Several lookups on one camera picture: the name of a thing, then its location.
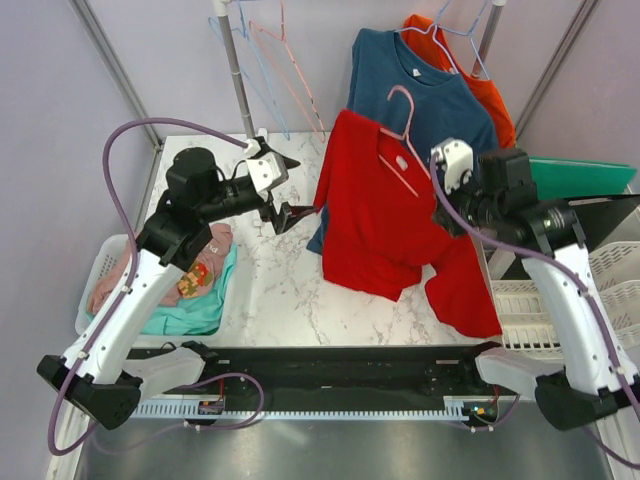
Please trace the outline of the red t shirt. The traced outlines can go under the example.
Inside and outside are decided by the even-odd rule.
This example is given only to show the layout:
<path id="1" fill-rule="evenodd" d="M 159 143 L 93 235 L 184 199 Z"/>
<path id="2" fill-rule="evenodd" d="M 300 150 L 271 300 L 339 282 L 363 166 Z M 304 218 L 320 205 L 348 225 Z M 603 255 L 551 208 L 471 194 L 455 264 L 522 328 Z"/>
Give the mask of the red t shirt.
<path id="1" fill-rule="evenodd" d="M 322 241 L 325 280 L 391 301 L 435 274 L 425 294 L 437 319 L 467 337 L 490 338 L 501 326 L 468 235 L 433 222 L 431 180 L 415 157 L 379 124 L 343 110 L 331 132 L 314 205 L 327 211 Z"/>

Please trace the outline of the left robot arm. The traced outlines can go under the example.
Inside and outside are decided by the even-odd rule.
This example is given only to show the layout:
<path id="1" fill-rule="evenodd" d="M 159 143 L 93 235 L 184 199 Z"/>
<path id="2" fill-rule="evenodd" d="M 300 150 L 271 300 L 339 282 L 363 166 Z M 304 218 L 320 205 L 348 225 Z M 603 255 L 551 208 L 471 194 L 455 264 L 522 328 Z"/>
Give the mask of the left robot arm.
<path id="1" fill-rule="evenodd" d="M 49 385 L 104 428 L 120 427 L 158 394 L 186 385 L 208 393 L 218 385 L 218 367 L 194 341 L 152 358 L 128 357 L 152 312 L 211 241 L 211 224 L 257 211 L 281 234 L 312 213 L 308 206 L 274 206 L 273 190 L 299 161 L 261 137 L 249 140 L 244 161 L 246 175 L 225 179 L 210 150 L 177 153 L 156 211 L 131 241 L 132 258 L 99 313 L 63 355 L 38 364 Z"/>

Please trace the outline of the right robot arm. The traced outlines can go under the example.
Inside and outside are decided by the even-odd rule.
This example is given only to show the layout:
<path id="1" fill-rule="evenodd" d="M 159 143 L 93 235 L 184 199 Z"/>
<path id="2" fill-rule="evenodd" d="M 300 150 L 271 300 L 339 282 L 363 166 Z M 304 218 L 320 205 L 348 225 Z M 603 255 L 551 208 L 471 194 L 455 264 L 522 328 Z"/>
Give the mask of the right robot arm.
<path id="1" fill-rule="evenodd" d="M 520 257 L 564 360 L 546 363 L 486 343 L 458 368 L 460 386 L 477 394 L 492 384 L 532 399 L 560 431 L 637 409 L 639 370 L 599 296 L 579 219 L 568 201 L 539 199 L 528 155 L 510 148 L 475 156 L 464 141 L 448 139 L 432 149 L 429 171 L 445 228 Z"/>

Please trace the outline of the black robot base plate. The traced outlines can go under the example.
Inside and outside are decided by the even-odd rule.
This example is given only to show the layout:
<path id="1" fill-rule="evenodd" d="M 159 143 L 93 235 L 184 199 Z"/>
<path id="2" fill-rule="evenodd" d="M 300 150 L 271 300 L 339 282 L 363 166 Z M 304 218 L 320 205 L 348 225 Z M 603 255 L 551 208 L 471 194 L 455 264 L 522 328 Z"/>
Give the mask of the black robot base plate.
<path id="1" fill-rule="evenodd" d="M 202 348 L 201 386 L 233 406 L 437 408 L 447 397 L 510 396 L 472 369 L 470 346 Z"/>

